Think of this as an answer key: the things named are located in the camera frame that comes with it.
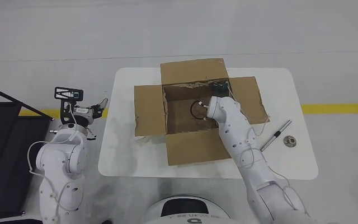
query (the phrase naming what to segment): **metal rod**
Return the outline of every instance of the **metal rod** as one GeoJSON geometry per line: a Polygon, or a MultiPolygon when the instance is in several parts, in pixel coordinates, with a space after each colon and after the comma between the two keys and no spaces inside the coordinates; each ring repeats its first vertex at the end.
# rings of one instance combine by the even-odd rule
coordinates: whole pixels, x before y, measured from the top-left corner
{"type": "Polygon", "coordinates": [[[51,118],[51,119],[52,119],[52,117],[50,117],[50,116],[48,116],[47,114],[41,112],[40,110],[36,110],[35,108],[33,108],[33,107],[31,107],[31,106],[28,106],[27,104],[24,104],[23,102],[21,102],[21,101],[19,101],[19,100],[16,100],[15,98],[9,96],[8,94],[5,94],[4,92],[1,92],[1,91],[0,91],[0,96],[4,97],[4,98],[7,99],[7,100],[11,100],[12,102],[16,102],[16,103],[20,104],[21,106],[23,106],[23,107],[25,107],[25,108],[27,108],[27,109],[29,109],[29,110],[31,110],[31,111],[37,113],[37,114],[40,114],[40,115],[42,115],[42,116],[45,116],[45,117],[48,117],[48,118],[51,118]]]}
{"type": "Polygon", "coordinates": [[[289,120],[280,130],[278,130],[274,136],[272,136],[270,138],[270,140],[268,140],[266,142],[265,145],[262,146],[262,148],[260,149],[261,152],[263,152],[278,136],[280,136],[281,132],[283,132],[290,124],[292,123],[292,120],[289,120]]]}

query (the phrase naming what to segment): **black frame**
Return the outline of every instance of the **black frame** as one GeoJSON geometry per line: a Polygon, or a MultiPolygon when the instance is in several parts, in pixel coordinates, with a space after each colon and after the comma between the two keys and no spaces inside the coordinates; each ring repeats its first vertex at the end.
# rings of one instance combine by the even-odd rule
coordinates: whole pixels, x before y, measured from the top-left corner
{"type": "MultiPolygon", "coordinates": [[[[0,91],[0,96],[11,102],[0,102],[0,218],[21,216],[32,174],[29,173],[27,150],[36,141],[46,137],[52,117],[0,91]],[[39,116],[19,116],[21,108],[39,116]]],[[[36,144],[30,151],[30,162],[36,167],[36,156],[41,148],[36,144]]]]}

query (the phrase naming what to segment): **black cable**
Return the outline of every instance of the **black cable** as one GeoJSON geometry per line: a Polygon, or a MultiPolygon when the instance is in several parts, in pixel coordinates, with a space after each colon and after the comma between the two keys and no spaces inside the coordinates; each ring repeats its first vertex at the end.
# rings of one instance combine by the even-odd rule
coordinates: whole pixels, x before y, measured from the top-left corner
{"type": "Polygon", "coordinates": [[[198,118],[197,116],[195,116],[195,115],[192,113],[192,107],[193,107],[196,103],[199,103],[199,102],[200,102],[199,100],[195,100],[195,101],[191,104],[191,106],[190,106],[190,114],[191,114],[195,119],[197,119],[197,120],[204,120],[205,117],[203,117],[203,118],[198,118]]]}

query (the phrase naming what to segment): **metal nut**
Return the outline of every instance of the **metal nut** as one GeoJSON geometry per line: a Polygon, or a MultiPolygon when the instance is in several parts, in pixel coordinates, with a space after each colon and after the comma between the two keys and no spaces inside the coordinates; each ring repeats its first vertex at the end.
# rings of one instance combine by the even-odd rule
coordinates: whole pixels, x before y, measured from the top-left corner
{"type": "Polygon", "coordinates": [[[293,147],[295,147],[297,145],[297,141],[292,136],[286,136],[284,138],[284,144],[285,144],[285,146],[287,146],[289,148],[293,148],[293,147]]]}

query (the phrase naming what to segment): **box flap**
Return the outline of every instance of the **box flap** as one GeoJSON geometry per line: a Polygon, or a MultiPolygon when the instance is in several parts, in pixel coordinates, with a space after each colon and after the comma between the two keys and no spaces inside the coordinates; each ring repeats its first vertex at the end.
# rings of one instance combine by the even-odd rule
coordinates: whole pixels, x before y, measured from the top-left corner
{"type": "Polygon", "coordinates": [[[228,78],[222,58],[186,60],[161,64],[162,84],[177,84],[228,78]]]}
{"type": "Polygon", "coordinates": [[[162,86],[134,86],[135,136],[166,134],[162,86]]]}
{"type": "Polygon", "coordinates": [[[230,86],[250,124],[264,123],[267,114],[255,77],[230,78],[230,86]]]}
{"type": "Polygon", "coordinates": [[[231,158],[218,129],[166,135],[170,166],[231,158]]]}

